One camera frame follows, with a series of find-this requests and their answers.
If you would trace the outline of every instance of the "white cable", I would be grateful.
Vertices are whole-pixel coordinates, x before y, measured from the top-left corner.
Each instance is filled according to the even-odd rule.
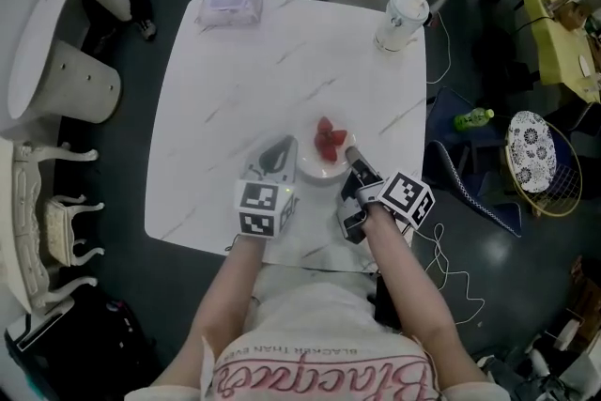
[[[442,272],[444,274],[444,281],[442,283],[442,286],[439,287],[439,291],[441,291],[447,285],[447,279],[449,276],[452,276],[454,274],[465,274],[467,276],[468,279],[466,282],[466,300],[480,301],[482,304],[480,305],[478,310],[469,319],[456,322],[455,324],[459,325],[459,324],[465,324],[465,323],[470,322],[472,319],[474,319],[476,316],[478,316],[480,311],[482,311],[484,309],[486,301],[482,298],[471,298],[470,297],[470,273],[469,272],[467,272],[466,270],[449,271],[449,267],[450,267],[451,263],[449,262],[449,258],[444,254],[444,252],[442,251],[442,248],[440,247],[440,241],[442,240],[442,235],[444,234],[444,224],[438,223],[434,226],[434,238],[433,239],[429,238],[428,236],[425,236],[424,234],[422,234],[419,231],[415,231],[415,233],[419,234],[424,239],[431,240],[432,242],[434,242],[436,244],[436,246],[434,248],[434,259],[432,259],[432,262],[430,264],[428,264],[428,267],[425,268],[425,271],[427,272],[435,262],[438,264],[440,272]],[[443,269],[442,265],[440,264],[441,256],[446,261],[445,269]]]
[[[447,66],[447,70],[445,70],[442,75],[434,82],[425,82],[426,84],[438,84],[445,75],[447,75],[447,72],[451,69],[451,37],[449,36],[449,31],[447,30],[447,26],[444,24],[444,21],[442,20],[442,15],[439,12],[439,17],[440,17],[440,23],[442,24],[442,28],[444,29],[444,33],[447,35],[447,56],[449,57],[449,65]]]

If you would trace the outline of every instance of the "white t-shirt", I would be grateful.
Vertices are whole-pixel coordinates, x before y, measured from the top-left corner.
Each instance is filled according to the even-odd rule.
[[[215,362],[207,343],[201,391],[145,388],[126,401],[437,400],[509,401],[492,383],[454,386],[440,397],[420,346],[387,332],[373,306],[329,283],[303,285],[262,303],[252,330]]]

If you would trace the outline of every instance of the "wire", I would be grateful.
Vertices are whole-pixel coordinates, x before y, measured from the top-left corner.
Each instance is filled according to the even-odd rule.
[[[480,311],[482,311],[484,309],[486,301],[483,298],[471,298],[470,297],[470,273],[469,272],[467,272],[466,270],[456,270],[456,271],[449,270],[451,263],[449,262],[449,258],[444,254],[444,252],[442,251],[442,248],[440,247],[440,241],[442,240],[442,236],[444,235],[444,224],[438,223],[434,226],[434,238],[433,239],[422,234],[420,231],[415,231],[415,233],[419,234],[422,238],[430,240],[436,244],[436,246],[434,248],[434,259],[432,259],[432,262],[430,262],[430,264],[428,264],[427,268],[425,268],[425,271],[427,272],[435,262],[438,264],[440,272],[442,272],[444,274],[444,281],[442,282],[442,286],[439,287],[439,291],[441,291],[447,285],[447,279],[449,278],[449,276],[453,276],[455,274],[465,274],[467,276],[468,280],[466,282],[466,299],[468,301],[480,301],[482,304],[480,305],[478,310],[469,319],[456,322],[455,325],[458,326],[459,324],[466,324],[466,323],[470,322],[472,319],[474,319],[476,316],[478,316]],[[442,264],[440,263],[441,256],[446,261],[445,268],[443,268]]]
[[[442,28],[444,29],[444,33],[447,35],[447,56],[449,58],[449,65],[447,66],[447,69],[442,73],[442,75],[434,82],[425,82],[426,84],[438,84],[445,75],[447,75],[447,72],[451,69],[451,36],[449,36],[449,31],[447,30],[447,26],[444,24],[444,21],[442,20],[442,15],[439,12],[439,17],[440,17],[440,23],[442,24]]]
[[[514,32],[511,33],[511,35],[509,37],[514,36],[515,34],[517,34],[520,30],[522,30],[524,27],[527,27],[528,25],[530,25],[531,23],[535,23],[538,21],[542,21],[543,19],[551,19],[551,17],[549,17],[548,15],[545,15],[543,17],[539,17],[538,19],[534,19],[533,21],[529,21],[528,23],[524,23],[521,27],[519,27],[517,30],[515,30]]]

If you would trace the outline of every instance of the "concrete floor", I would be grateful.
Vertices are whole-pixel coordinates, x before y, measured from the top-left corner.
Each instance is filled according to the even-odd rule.
[[[61,140],[74,149],[96,148],[100,159],[91,164],[56,168],[55,191],[85,193],[103,201],[106,209],[82,216],[76,229],[91,243],[106,248],[89,268],[111,296],[125,300],[148,337],[157,341],[162,362],[179,349],[193,313],[223,258],[152,239],[144,230],[146,168],[162,77],[181,16],[190,0],[152,0],[159,34],[144,42],[133,27],[124,29],[106,62],[123,81],[123,97],[115,115],[102,125],[64,119]],[[479,0],[449,0],[442,16],[451,36],[453,66],[442,82],[428,86],[428,96],[448,85],[468,100],[481,94],[480,74],[470,55],[482,31]],[[440,26],[426,30],[428,79],[447,67],[446,37]],[[516,239],[474,214],[447,193],[437,201],[424,227],[446,227],[443,249],[452,270],[467,270],[470,295],[485,298],[484,310],[459,327],[472,353],[487,347],[522,346],[543,329],[562,308],[569,284],[569,267],[578,254],[596,255],[599,208],[582,203],[564,219],[535,221],[524,216],[524,235]],[[414,251],[424,264],[433,244],[415,238]],[[443,294],[455,318],[470,317],[478,308],[465,300],[465,276],[452,276]],[[164,313],[169,313],[165,322]]]

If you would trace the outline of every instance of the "white marble table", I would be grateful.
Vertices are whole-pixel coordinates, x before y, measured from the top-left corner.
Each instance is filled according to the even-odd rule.
[[[265,0],[260,25],[203,27],[188,5],[162,84],[146,180],[146,231],[217,254],[237,234],[234,184],[248,154],[308,112],[335,112],[384,176],[420,175],[424,155],[425,47],[373,44],[381,12],[311,0]],[[300,202],[265,261],[322,270],[374,267],[366,242],[345,241],[334,218],[341,183],[297,176]]]

